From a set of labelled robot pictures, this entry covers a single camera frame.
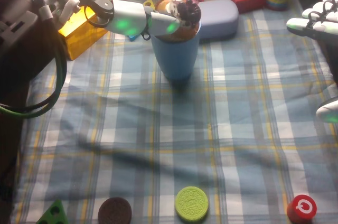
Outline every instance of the cupcake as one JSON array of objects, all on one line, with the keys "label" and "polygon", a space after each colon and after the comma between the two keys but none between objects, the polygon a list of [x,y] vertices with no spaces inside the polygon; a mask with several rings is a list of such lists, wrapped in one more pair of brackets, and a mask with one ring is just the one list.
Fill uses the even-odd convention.
[{"label": "cupcake", "polygon": [[160,0],[156,10],[180,20],[180,27],[171,35],[161,36],[166,41],[187,41],[194,38],[199,29],[201,9],[200,0]]}]

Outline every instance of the yellow ring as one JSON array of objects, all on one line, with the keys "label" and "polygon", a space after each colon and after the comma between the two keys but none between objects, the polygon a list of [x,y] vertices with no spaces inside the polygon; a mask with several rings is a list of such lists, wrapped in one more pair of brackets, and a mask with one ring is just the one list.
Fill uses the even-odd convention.
[{"label": "yellow ring", "polygon": [[289,0],[267,0],[274,4],[286,4]]}]

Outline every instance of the orange box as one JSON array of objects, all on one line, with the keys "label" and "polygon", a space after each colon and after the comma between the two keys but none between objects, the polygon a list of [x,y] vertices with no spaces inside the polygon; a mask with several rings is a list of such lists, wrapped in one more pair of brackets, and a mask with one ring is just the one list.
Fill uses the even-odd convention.
[{"label": "orange box", "polygon": [[[93,21],[94,11],[87,7],[86,13],[88,19]],[[70,17],[59,33],[64,36],[67,44],[68,58],[74,60],[106,34],[107,30],[90,25],[85,17],[85,9],[81,7],[81,10]]]}]

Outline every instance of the light blue case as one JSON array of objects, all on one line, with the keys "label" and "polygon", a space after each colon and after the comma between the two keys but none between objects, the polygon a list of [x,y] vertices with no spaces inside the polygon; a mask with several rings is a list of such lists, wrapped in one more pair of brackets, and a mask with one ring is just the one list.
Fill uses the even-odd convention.
[{"label": "light blue case", "polygon": [[231,0],[204,1],[201,9],[201,39],[233,36],[237,32],[238,9]]}]

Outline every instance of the green cable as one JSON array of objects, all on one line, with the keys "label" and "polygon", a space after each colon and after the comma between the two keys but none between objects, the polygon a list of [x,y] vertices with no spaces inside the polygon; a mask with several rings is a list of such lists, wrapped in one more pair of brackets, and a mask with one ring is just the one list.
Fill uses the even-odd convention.
[{"label": "green cable", "polygon": [[40,109],[36,112],[33,112],[33,113],[14,112],[14,111],[8,110],[8,109],[0,106],[0,114],[2,113],[2,114],[5,114],[5,115],[9,115],[11,117],[14,117],[14,118],[26,119],[26,118],[39,117],[39,116],[45,114],[47,111],[49,111],[55,105],[55,103],[58,101],[58,98],[60,96],[60,92],[61,92],[61,89],[62,89],[62,85],[63,85],[63,83],[62,83],[62,62],[61,62],[60,54],[58,52],[56,52],[56,55],[55,55],[55,62],[57,64],[57,83],[56,83],[56,86],[55,86],[55,92],[56,92],[55,98],[53,98],[42,109]]}]

